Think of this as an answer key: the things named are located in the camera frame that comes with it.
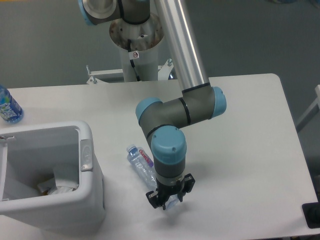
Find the plastic water bottle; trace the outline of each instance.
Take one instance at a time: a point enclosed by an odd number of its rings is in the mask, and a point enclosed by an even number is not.
[[[136,147],[133,144],[128,146],[126,151],[128,152],[126,158],[129,163],[132,164],[133,169],[144,181],[150,191],[156,191],[156,171],[152,159],[146,154],[142,147]],[[165,209],[168,210],[172,208],[178,202],[179,199],[177,195],[170,196],[169,200],[165,203]]]
[[[23,118],[24,112],[8,89],[0,85],[0,116],[8,123],[16,124]]]

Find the white table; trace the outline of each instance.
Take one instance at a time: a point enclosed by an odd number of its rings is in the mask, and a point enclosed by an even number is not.
[[[126,160],[126,147],[150,154],[135,108],[146,97],[181,96],[178,82],[108,83],[11,89],[21,125],[86,121],[105,176],[101,227],[49,232],[0,216],[1,239],[238,240],[311,235],[302,204],[316,202],[293,120],[274,74],[211,78],[226,112],[183,129],[186,173],[196,183],[172,211],[153,209]],[[7,127],[0,121],[0,127]]]

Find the robotic arm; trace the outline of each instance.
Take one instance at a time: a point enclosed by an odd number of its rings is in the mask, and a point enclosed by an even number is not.
[[[92,2],[91,8],[87,7],[88,2]],[[187,143],[180,128],[223,114],[227,102],[222,90],[211,87],[206,76],[185,0],[155,0],[155,4],[162,28],[154,29],[155,32],[163,29],[167,37],[182,97],[169,102],[162,102],[156,97],[144,99],[137,105],[135,113],[151,148],[156,171],[157,189],[146,196],[154,208],[165,209],[171,195],[177,194],[182,202],[183,196],[192,190],[195,183],[190,173],[184,173]],[[151,18],[149,0],[83,0],[82,6],[93,24],[121,17],[129,25],[137,27]],[[91,9],[101,15],[93,17]],[[128,38],[129,44],[135,40]]]

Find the white trash bin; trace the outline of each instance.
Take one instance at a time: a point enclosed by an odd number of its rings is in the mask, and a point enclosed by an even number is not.
[[[71,192],[42,195],[37,184],[56,165],[78,168]],[[0,214],[41,228],[93,224],[105,218],[103,173],[83,121],[0,129]]]

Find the trash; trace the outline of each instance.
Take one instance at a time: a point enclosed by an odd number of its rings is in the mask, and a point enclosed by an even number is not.
[[[71,164],[59,164],[53,167],[54,177],[37,185],[43,195],[64,194],[76,190],[79,186],[78,168]]]

